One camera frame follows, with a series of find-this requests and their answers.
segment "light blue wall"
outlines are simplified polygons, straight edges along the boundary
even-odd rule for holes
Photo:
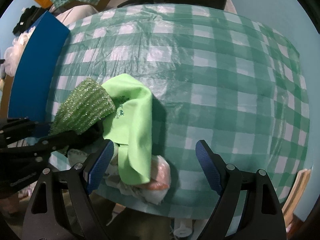
[[[300,53],[310,108],[310,134],[305,168],[311,178],[295,214],[307,218],[320,193],[320,36],[297,0],[232,0],[237,13],[286,36]]]
[[[20,20],[23,8],[38,6],[34,0],[13,0],[0,18],[0,57],[3,57],[4,51],[12,46],[15,36],[12,33],[13,28]]]

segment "plastic table cover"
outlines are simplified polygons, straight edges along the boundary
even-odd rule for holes
[[[240,170],[265,169],[285,200],[306,158],[309,108],[299,54],[279,32],[221,10],[174,4],[109,10],[68,28],[48,120],[84,78],[102,84],[128,73],[153,92],[152,153],[171,167],[160,206],[121,195],[104,181],[98,194],[143,212],[209,218],[218,195],[196,159],[195,144],[204,139]],[[51,163],[69,167],[56,153]],[[240,197],[235,219],[245,194]]]

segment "white plastic bag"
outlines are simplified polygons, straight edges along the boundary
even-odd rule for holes
[[[23,51],[36,27],[32,27],[29,32],[22,33],[19,38],[12,42],[13,47],[9,47],[4,52],[4,68],[7,75],[14,77]]]
[[[118,155],[114,155],[107,170],[105,181],[110,187],[118,188],[123,195],[132,195],[143,202],[160,205],[167,194],[170,184],[170,166],[157,155],[151,159],[151,181],[146,184],[130,186],[124,184],[119,176]]]

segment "white plastic bag pile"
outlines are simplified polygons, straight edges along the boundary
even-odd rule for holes
[[[132,195],[145,203],[160,205],[171,185],[170,166],[166,160],[157,155],[151,158],[151,180],[149,183],[140,185],[124,184],[118,170],[118,147],[115,144],[115,153],[105,172],[104,179],[108,186],[120,190],[123,195]],[[88,154],[76,149],[68,151],[70,166],[78,162],[84,162]]]
[[[18,64],[20,62],[23,51],[36,27],[32,27],[29,32],[22,33],[18,38],[12,42],[12,47],[9,47],[4,52],[4,68],[7,75],[14,77],[16,74]]]

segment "blue board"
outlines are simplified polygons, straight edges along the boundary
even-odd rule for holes
[[[49,12],[34,26],[13,80],[8,117],[44,122],[54,68],[70,30]]]

